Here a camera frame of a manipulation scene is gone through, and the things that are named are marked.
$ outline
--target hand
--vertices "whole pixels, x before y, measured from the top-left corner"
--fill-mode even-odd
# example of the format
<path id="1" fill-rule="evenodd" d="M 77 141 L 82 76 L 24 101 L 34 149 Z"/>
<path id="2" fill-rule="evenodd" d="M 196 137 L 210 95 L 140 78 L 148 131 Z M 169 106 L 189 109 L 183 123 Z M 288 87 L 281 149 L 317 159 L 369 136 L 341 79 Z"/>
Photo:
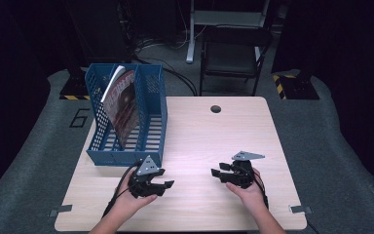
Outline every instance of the hand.
<path id="1" fill-rule="evenodd" d="M 257 174 L 257 181 L 262 184 L 260 172 L 254 168 L 253 170 Z M 263 202 L 263 193 L 255 182 L 253 182 L 247 189 L 242 189 L 230 182 L 226 183 L 226 187 L 240 197 L 242 203 L 250 212 L 260 209 L 260 207 L 266 207 Z"/>
<path id="2" fill-rule="evenodd" d="M 157 195 L 134 198 L 129 192 L 129 180 L 133 170 L 123 179 L 118 191 L 119 197 L 109 213 L 91 230 L 90 233 L 115 233 L 117 229 L 130 219 L 139 209 L 157 199 Z"/>

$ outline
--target chair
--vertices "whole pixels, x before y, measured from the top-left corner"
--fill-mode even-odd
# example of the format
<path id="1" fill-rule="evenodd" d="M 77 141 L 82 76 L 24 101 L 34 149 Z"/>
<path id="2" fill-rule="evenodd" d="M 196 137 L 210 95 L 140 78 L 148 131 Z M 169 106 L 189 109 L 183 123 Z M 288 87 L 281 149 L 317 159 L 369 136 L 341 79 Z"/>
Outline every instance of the chair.
<path id="1" fill-rule="evenodd" d="M 264 57 L 273 40 L 270 31 L 263 27 L 214 25 L 206 28 L 203 38 L 199 96 L 211 92 L 203 89 L 205 76 L 245 78 L 245 82 L 255 79 L 251 93 L 255 96 Z"/>

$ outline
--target dark background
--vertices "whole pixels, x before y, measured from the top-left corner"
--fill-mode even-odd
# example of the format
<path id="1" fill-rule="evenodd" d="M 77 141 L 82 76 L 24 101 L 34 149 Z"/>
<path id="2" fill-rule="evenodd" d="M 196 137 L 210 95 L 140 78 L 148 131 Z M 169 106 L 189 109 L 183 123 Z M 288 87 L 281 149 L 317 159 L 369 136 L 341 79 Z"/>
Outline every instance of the dark background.
<path id="1" fill-rule="evenodd" d="M 78 2 L 83 11 L 92 13 L 87 18 L 93 20 L 83 23 L 88 19 L 76 12 L 74 4 Z M 0 177 L 17 156 L 46 103 L 49 75 L 68 69 L 71 76 L 80 79 L 79 67 L 90 62 L 131 59 L 131 39 L 143 33 L 170 41 L 184 30 L 176 1 L 157 1 L 157 9 L 151 12 L 162 13 L 160 19 L 140 14 L 148 12 L 145 8 L 139 9 L 137 16 L 118 16 L 111 7 L 97 11 L 91 2 L 0 0 Z M 99 5 L 101 2 L 117 6 L 114 0 L 96 1 Z M 143 3 L 130 2 L 133 8 Z M 180 1 L 186 19 L 188 2 Z M 199 2 L 203 5 L 198 7 L 204 9 L 211 3 Z M 250 4 L 216 2 L 220 4 L 217 7 L 231 9 Z M 249 6 L 259 8 L 257 4 Z M 334 35 L 320 41 L 324 19 L 329 16 L 334 19 Z M 122 25 L 120 17 L 133 21 Z M 145 19 L 150 19 L 148 24 L 143 24 Z M 106 55 L 105 47 L 116 49 Z M 307 58 L 317 63 L 311 64 Z M 292 1 L 272 72 L 290 69 L 311 69 L 329 87 L 343 136 L 374 175 L 374 2 Z"/>

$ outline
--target book cover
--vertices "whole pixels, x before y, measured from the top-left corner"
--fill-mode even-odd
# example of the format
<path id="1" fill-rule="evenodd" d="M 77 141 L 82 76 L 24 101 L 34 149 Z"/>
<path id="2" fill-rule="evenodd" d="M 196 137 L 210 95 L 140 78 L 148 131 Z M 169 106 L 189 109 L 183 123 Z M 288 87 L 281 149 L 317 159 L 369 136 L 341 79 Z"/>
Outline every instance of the book cover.
<path id="1" fill-rule="evenodd" d="M 114 72 L 110 85 L 108 85 L 109 88 L 104 93 L 105 98 L 101 102 L 120 146 L 125 148 L 127 138 L 138 125 L 139 120 L 135 98 L 134 71 L 123 72 L 122 70 L 120 68 L 119 72 Z"/>

